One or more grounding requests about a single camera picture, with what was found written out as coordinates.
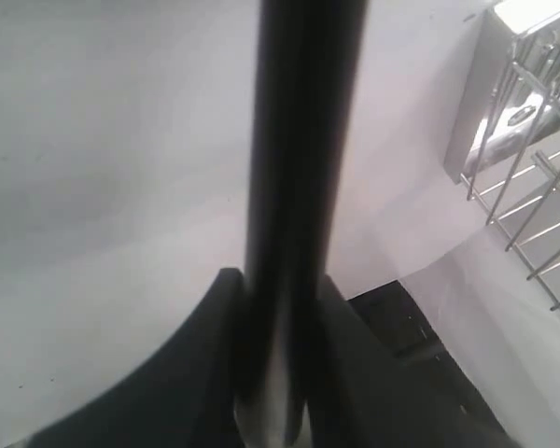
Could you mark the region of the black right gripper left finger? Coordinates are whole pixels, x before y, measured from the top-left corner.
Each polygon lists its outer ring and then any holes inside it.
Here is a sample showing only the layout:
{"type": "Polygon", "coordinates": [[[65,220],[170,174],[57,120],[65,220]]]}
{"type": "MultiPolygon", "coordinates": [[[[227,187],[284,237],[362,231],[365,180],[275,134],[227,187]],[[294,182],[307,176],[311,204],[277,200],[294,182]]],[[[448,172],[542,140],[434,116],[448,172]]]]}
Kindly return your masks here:
{"type": "Polygon", "coordinates": [[[102,396],[34,434],[31,447],[241,447],[232,331],[243,276],[220,270],[189,318],[102,396]]]}

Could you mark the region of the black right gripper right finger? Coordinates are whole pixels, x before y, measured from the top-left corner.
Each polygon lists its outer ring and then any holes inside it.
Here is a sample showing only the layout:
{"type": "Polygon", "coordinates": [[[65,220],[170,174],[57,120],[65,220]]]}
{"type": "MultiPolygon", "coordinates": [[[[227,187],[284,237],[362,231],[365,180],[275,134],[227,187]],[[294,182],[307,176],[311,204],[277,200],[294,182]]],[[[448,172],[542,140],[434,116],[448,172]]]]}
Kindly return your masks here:
{"type": "Polygon", "coordinates": [[[308,411],[315,447],[515,447],[416,378],[330,278],[311,329],[308,411]]]}

